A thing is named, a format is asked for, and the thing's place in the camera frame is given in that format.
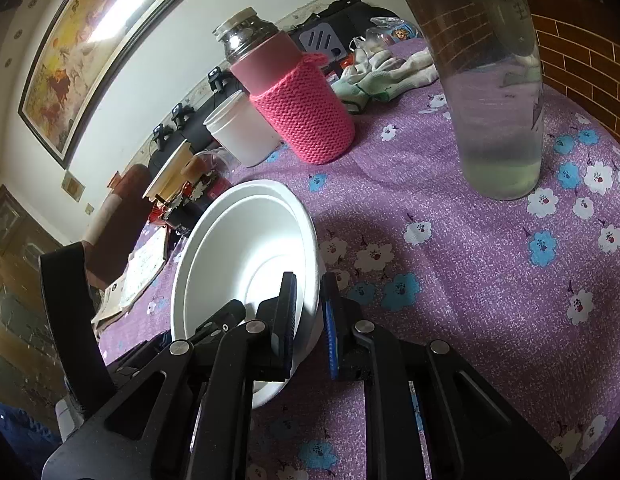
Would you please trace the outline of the person in blue jacket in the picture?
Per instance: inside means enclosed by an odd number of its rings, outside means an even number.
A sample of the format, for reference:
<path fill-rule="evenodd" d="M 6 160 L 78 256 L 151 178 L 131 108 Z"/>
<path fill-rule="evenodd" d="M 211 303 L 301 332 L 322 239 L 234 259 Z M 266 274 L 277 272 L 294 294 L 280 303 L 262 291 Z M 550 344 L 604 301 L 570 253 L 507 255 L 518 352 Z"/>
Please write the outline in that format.
<path fill-rule="evenodd" d="M 42 477 L 45 463 L 62 443 L 59 434 L 23 408 L 3 403 L 0 403 L 0 433 L 35 479 Z"/>

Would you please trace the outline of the open white booklet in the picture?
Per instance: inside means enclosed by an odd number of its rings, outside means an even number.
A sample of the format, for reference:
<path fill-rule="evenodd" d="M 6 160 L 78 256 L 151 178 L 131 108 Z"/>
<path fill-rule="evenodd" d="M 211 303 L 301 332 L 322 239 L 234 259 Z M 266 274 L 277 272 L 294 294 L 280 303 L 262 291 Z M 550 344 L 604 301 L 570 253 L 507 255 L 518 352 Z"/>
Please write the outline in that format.
<path fill-rule="evenodd" d="M 92 326 L 99 336 L 109 325 L 130 312 L 135 301 L 157 278 L 168 261 L 169 232 L 158 228 L 141 248 L 128 256 L 123 274 L 101 295 L 101 304 L 92 318 Z"/>

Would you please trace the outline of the pink knitted sleeve thermos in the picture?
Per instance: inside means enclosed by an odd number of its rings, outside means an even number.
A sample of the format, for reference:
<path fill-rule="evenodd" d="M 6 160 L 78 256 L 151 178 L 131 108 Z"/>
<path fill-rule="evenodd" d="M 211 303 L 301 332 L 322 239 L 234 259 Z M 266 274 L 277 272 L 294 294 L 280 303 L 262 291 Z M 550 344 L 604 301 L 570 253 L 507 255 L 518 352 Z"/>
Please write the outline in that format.
<path fill-rule="evenodd" d="M 255 47 L 283 33 L 248 6 L 215 27 L 212 35 L 223 47 L 229 70 L 247 86 L 246 70 L 255 67 Z M 326 64 L 326 55 L 304 53 L 269 90 L 248 93 L 252 105 L 301 162 L 315 166 L 345 154 L 355 138 L 353 119 L 322 72 Z"/>

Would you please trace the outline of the small framed wall picture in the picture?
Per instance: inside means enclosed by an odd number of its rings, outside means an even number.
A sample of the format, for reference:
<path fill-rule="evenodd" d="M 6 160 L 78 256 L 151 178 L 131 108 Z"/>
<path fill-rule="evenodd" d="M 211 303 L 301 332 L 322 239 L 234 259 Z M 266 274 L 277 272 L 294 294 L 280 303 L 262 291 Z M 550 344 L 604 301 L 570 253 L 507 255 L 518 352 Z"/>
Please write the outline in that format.
<path fill-rule="evenodd" d="M 72 200 L 77 203 L 81 202 L 81 198 L 85 191 L 85 186 L 73 175 L 70 171 L 67 171 L 61 181 L 61 188 L 66 192 Z"/>

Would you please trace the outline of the white work gloves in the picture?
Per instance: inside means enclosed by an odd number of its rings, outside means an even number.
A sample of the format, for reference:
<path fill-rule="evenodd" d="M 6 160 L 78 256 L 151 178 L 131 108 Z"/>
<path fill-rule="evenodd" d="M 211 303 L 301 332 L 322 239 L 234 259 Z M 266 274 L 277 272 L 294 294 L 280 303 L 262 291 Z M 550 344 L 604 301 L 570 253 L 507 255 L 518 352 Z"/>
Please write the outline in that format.
<path fill-rule="evenodd" d="M 367 54 L 359 48 L 354 51 L 353 63 L 331 88 L 350 114 L 359 115 L 369 102 L 390 102 L 406 91 L 429 86 L 438 78 L 428 48 L 408 58 L 399 58 L 388 49 Z"/>

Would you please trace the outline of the purple floral tablecloth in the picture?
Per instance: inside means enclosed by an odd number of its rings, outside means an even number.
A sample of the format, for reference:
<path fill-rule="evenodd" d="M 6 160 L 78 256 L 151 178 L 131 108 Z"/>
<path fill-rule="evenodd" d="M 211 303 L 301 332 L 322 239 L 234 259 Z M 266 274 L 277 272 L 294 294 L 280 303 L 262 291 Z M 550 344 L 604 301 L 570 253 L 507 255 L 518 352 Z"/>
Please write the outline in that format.
<path fill-rule="evenodd" d="M 287 185 L 373 321 L 449 341 L 572 478 L 620 479 L 620 145 L 583 96 L 544 97 L 541 178 L 515 202 L 467 185 L 439 84 L 370 105 L 331 164 L 281 148 L 233 181 Z"/>

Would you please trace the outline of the framed horse painting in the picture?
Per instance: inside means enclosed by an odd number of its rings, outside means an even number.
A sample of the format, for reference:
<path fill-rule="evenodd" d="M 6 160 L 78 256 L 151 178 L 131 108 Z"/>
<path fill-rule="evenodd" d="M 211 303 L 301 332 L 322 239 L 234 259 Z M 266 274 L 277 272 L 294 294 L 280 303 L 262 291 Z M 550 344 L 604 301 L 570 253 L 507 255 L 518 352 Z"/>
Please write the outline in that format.
<path fill-rule="evenodd" d="M 180 0 L 62 0 L 37 47 L 18 114 L 68 168 L 96 105 L 137 45 Z"/>

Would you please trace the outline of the white plastic jar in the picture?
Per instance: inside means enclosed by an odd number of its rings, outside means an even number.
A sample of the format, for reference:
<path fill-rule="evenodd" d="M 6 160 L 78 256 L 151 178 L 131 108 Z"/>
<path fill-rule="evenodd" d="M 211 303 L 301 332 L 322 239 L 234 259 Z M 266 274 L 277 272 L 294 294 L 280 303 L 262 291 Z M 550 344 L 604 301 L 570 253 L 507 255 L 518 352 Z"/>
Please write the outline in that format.
<path fill-rule="evenodd" d="M 224 100 L 203 125 L 246 167 L 261 164 L 282 144 L 279 134 L 252 105 L 244 91 L 236 91 Z"/>

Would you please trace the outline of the stacked bowls on red plate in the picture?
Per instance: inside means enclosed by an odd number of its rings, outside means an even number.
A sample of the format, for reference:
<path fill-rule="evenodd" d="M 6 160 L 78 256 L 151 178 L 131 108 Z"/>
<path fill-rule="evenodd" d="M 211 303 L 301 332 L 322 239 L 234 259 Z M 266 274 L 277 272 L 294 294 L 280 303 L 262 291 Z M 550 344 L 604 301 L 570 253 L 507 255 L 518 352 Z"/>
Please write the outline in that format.
<path fill-rule="evenodd" d="M 212 151 L 194 154 L 191 144 L 184 140 L 168 157 L 144 193 L 152 206 L 164 211 L 182 192 L 185 184 L 195 185 L 213 169 Z"/>

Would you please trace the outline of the small dark glass jar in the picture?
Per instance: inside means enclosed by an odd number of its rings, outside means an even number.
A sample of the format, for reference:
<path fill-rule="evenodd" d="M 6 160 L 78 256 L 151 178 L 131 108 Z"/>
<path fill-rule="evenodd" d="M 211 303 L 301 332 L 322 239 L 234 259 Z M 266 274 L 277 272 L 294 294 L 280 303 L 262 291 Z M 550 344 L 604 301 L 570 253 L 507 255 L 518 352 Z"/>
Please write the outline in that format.
<path fill-rule="evenodd" d="M 174 230 L 191 232 L 213 202 L 208 188 L 209 185 L 203 181 L 183 188 L 180 194 L 168 203 L 163 213 L 165 223 Z"/>

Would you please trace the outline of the clear water bottle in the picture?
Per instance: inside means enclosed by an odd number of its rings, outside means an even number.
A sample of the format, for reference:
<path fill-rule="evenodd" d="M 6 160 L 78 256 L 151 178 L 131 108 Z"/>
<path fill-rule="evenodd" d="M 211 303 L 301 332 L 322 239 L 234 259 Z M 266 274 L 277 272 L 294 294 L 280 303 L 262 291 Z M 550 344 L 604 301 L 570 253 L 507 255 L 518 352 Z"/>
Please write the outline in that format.
<path fill-rule="evenodd" d="M 537 184 L 543 84 L 527 0 L 405 0 L 435 61 L 459 161 L 483 196 L 516 200 Z"/>

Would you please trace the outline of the dark wooden cabinet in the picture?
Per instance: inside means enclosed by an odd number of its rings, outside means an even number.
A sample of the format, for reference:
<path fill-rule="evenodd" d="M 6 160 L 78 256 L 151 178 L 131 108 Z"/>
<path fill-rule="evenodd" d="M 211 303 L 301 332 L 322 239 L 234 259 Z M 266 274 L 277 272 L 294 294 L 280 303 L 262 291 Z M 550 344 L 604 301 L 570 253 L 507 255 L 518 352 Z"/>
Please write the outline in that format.
<path fill-rule="evenodd" d="M 68 390 L 40 291 L 41 255 L 61 245 L 0 186 L 0 402 L 58 429 Z"/>

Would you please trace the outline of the black leather sofa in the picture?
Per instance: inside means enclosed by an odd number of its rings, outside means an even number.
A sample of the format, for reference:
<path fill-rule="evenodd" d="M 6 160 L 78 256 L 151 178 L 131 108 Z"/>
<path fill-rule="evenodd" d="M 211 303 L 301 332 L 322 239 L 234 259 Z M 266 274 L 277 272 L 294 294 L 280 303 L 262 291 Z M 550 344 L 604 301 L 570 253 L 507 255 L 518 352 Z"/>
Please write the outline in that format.
<path fill-rule="evenodd" d="M 336 0 L 305 20 L 295 18 L 282 38 L 267 39 L 263 46 L 255 47 L 252 56 L 255 67 L 246 70 L 250 79 L 247 86 L 230 70 L 212 68 L 203 83 L 203 88 L 211 92 L 209 98 L 200 104 L 177 103 L 168 122 L 154 128 L 152 140 L 157 150 L 148 162 L 150 176 L 157 176 L 183 141 L 191 144 L 193 152 L 212 144 L 212 136 L 203 121 L 235 91 L 260 94 L 269 90 L 291 72 L 304 53 L 324 53 L 328 58 L 326 65 L 335 67 L 349 54 L 350 41 L 364 35 L 375 18 L 397 16 L 389 9 L 362 0 Z"/>

